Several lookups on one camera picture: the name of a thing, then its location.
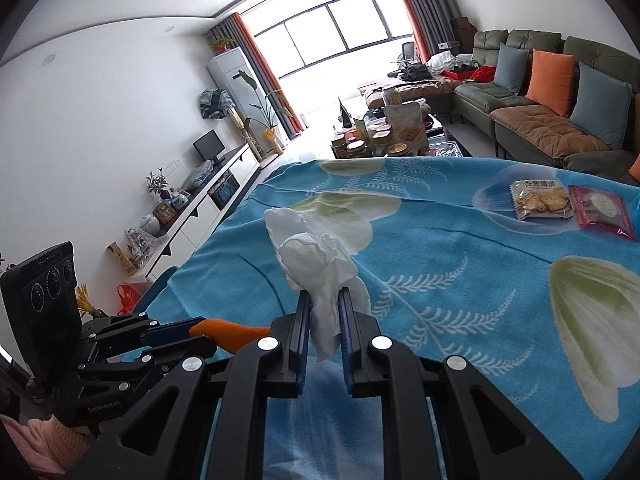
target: red snack packet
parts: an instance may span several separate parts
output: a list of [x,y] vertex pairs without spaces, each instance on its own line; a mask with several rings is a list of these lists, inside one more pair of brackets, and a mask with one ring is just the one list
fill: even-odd
[[626,211],[625,200],[620,195],[591,187],[569,186],[569,197],[580,227],[595,225],[634,242],[638,241]]

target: white standing air conditioner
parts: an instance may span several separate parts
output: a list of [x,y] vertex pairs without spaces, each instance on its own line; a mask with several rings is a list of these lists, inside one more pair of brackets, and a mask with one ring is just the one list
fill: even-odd
[[[231,97],[236,103],[236,109],[242,117],[251,117],[252,119],[264,121],[262,113],[257,108],[251,106],[251,104],[259,104],[264,106],[265,92],[260,86],[258,78],[255,76],[254,70],[249,65],[247,58],[244,56],[240,47],[233,48],[223,52],[219,56],[214,57],[207,64],[207,70],[211,74],[213,81],[219,88],[223,88],[231,94]],[[241,77],[235,77],[238,75],[239,70],[244,70],[258,83],[258,98],[255,96],[254,89],[251,88]],[[281,145],[286,146],[289,143],[289,137],[282,129],[280,121],[276,117],[275,123],[278,125],[276,134],[280,140]],[[257,121],[251,121],[249,123],[249,130],[254,139],[260,142],[260,145],[265,152],[271,151],[271,145],[262,138],[262,133],[265,127]]]

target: red box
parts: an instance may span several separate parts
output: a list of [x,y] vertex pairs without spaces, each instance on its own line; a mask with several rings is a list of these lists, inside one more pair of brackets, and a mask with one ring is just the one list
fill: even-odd
[[455,79],[456,81],[462,81],[463,79],[470,79],[475,71],[476,69],[467,70],[466,72],[450,72],[449,70],[445,70],[442,75],[444,77]]

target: silver screw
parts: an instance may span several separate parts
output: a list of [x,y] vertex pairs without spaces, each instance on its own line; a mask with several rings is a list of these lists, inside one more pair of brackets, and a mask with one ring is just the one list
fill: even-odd
[[202,359],[199,357],[187,357],[182,361],[182,369],[185,372],[194,372],[202,366]]
[[258,348],[260,350],[273,350],[279,344],[278,340],[274,337],[263,337],[258,341]]
[[387,350],[392,344],[393,342],[386,335],[377,335],[371,340],[371,346],[378,350]]
[[464,370],[466,368],[466,359],[459,355],[452,355],[447,359],[447,366],[452,370]]

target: crumpled tissue paper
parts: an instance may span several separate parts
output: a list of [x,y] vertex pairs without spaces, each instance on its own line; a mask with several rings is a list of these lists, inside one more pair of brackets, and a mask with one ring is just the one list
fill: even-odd
[[311,296],[309,332],[318,361],[329,359],[340,346],[338,292],[349,287],[353,309],[370,314],[367,287],[340,240],[330,234],[318,236],[297,211],[267,209],[264,222],[289,286]]

